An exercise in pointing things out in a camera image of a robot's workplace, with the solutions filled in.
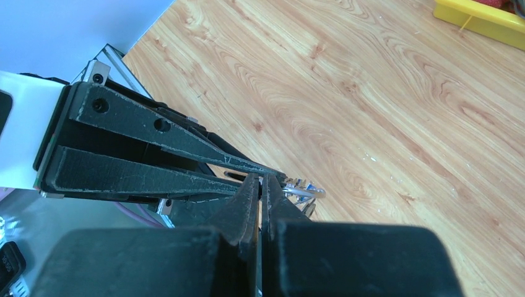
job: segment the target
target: wire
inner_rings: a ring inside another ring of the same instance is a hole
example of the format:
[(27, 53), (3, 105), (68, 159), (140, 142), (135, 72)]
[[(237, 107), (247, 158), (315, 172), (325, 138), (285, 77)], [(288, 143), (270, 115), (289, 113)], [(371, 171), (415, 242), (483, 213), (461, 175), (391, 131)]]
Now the wire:
[(113, 203), (117, 209), (119, 209), (121, 212), (123, 212), (125, 215), (129, 216), (130, 218), (134, 219), (135, 221), (141, 222), (147, 226), (153, 227), (153, 228), (163, 228), (159, 222), (152, 222), (146, 218), (141, 217), (140, 215), (132, 212), (127, 207), (123, 206), (120, 202), (114, 202)]
[(158, 223), (158, 221), (157, 221), (153, 216), (151, 216), (151, 215), (149, 214), (149, 212), (148, 212), (146, 209), (144, 209), (144, 208), (142, 207), (141, 204), (135, 204), (135, 205), (136, 205), (137, 208), (141, 211), (142, 215), (143, 215), (146, 219), (148, 219), (148, 220), (150, 220), (150, 221), (152, 221), (152, 222), (154, 222), (154, 223)]

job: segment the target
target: white panel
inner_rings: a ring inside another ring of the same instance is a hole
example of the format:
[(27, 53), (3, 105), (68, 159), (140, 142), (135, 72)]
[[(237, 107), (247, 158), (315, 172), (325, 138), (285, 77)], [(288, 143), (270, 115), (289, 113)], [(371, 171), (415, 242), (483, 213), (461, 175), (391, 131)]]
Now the white panel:
[(13, 106), (0, 136), (0, 187), (32, 189), (33, 162), (63, 84), (0, 71), (0, 90)]
[(107, 44), (127, 53), (173, 0), (1, 0), (0, 70), (71, 81)]

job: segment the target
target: small metal object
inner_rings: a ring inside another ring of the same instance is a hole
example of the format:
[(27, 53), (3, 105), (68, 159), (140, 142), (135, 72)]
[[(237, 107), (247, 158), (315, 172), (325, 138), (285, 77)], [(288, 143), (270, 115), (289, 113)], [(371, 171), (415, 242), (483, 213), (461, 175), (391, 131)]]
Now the small metal object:
[(188, 117), (186, 117), (186, 118), (187, 118), (188, 120), (190, 120), (190, 121), (196, 123), (196, 124), (199, 124), (199, 120), (197, 120), (196, 118), (192, 118), (192, 117), (190, 117), (190, 116), (188, 116)]
[(159, 215), (169, 215), (172, 207), (173, 203), (171, 199), (161, 199), (158, 202), (157, 213)]
[(53, 199), (62, 199), (62, 198), (64, 198), (64, 194), (53, 194), (53, 193), (48, 193), (48, 192), (44, 192), (44, 191), (40, 191), (38, 193), (44, 198), (53, 198)]
[(304, 207), (303, 207), (303, 214), (306, 215), (308, 218), (311, 217), (313, 211), (315, 210), (315, 207), (316, 207), (316, 204), (315, 204), (315, 198), (312, 199), (311, 202), (309, 202), (308, 204), (306, 204)]
[(91, 60), (87, 63), (84, 75), (82, 76), (82, 81), (95, 82), (104, 85), (109, 78), (110, 70), (110, 66), (97, 60)]
[(283, 191), (286, 197), (297, 196), (299, 203), (306, 202), (311, 198), (324, 198), (326, 191), (324, 189), (317, 188), (311, 181), (307, 179), (289, 178), (285, 181), (286, 186)]

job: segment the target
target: metal bracket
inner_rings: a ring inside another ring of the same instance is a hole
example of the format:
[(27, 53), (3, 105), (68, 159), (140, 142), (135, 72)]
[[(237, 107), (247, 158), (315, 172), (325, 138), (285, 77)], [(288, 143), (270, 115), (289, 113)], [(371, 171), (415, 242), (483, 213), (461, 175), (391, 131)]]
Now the metal bracket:
[(169, 215), (172, 207), (173, 202), (171, 199), (161, 199), (158, 202), (157, 213), (159, 215)]
[(81, 81), (105, 85), (110, 76), (110, 70), (110, 66), (97, 60), (91, 60), (87, 63)]
[(64, 198), (64, 194), (53, 194), (53, 193), (48, 193), (48, 192), (44, 192), (44, 191), (39, 191), (38, 193), (40, 194), (40, 196), (42, 198), (52, 198), (52, 199), (62, 199), (62, 198)]

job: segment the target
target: yellow box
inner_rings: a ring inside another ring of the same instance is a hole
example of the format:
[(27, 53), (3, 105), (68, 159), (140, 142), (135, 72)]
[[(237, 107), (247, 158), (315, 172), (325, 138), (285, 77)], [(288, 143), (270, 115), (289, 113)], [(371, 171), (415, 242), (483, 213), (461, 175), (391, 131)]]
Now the yellow box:
[(525, 20), (473, 0), (435, 0), (434, 16), (525, 50)]

